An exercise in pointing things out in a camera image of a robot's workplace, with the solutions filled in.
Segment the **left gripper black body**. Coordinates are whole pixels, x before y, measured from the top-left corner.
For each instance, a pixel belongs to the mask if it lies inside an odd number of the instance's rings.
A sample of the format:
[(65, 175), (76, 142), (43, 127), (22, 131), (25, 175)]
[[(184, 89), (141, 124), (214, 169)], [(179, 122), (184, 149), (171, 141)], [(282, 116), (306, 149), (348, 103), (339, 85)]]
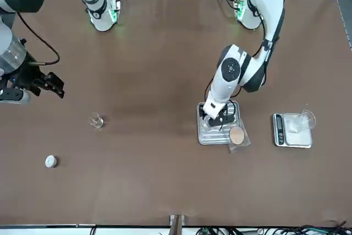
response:
[(221, 124), (229, 124), (236, 121), (236, 106), (234, 102), (227, 102), (219, 113), (219, 120)]

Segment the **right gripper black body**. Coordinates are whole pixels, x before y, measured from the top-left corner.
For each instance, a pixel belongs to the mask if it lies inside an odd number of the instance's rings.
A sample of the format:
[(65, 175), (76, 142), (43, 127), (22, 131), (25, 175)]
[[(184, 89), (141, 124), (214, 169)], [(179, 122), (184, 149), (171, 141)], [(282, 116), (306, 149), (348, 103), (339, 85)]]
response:
[(32, 56), (26, 56), (22, 65), (12, 73), (12, 87), (29, 90), (32, 82), (38, 82), (43, 88), (42, 77), (44, 73), (40, 71), (40, 67), (32, 64), (36, 60)]

